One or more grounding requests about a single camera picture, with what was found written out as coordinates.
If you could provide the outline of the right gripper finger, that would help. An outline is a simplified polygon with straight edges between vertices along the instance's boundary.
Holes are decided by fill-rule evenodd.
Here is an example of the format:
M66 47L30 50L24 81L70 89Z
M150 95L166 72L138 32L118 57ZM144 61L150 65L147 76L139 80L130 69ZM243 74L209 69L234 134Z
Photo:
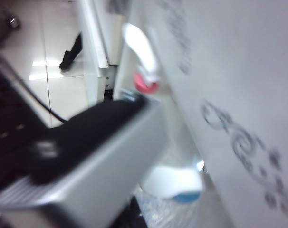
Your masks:
M137 199L133 196L119 219L119 228L148 228Z

